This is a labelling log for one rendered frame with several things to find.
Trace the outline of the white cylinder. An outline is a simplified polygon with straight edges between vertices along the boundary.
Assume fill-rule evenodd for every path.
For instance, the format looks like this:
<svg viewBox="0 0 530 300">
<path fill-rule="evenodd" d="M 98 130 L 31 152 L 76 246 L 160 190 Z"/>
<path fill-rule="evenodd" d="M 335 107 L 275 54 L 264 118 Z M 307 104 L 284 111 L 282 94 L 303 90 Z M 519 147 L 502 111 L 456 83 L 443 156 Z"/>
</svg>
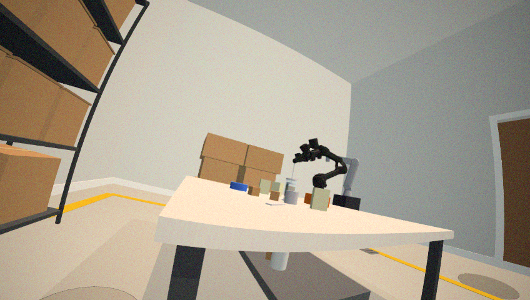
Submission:
<svg viewBox="0 0 530 300">
<path fill-rule="evenodd" d="M 296 205 L 298 203 L 299 192 L 286 190 L 284 203 Z"/>
</svg>

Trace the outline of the blue short cylinder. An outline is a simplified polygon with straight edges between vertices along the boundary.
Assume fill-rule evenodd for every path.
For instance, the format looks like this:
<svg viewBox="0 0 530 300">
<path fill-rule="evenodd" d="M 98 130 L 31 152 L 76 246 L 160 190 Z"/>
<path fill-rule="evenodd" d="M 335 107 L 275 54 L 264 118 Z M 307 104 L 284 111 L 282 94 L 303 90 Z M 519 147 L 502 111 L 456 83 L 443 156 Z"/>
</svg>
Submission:
<svg viewBox="0 0 530 300">
<path fill-rule="evenodd" d="M 242 183 L 239 183 L 239 182 L 232 182 L 231 181 L 231 184 L 230 184 L 230 189 L 234 189 L 234 190 L 238 190 L 238 191 L 247 191 L 247 187 L 248 185 L 247 184 L 242 184 Z"/>
</svg>

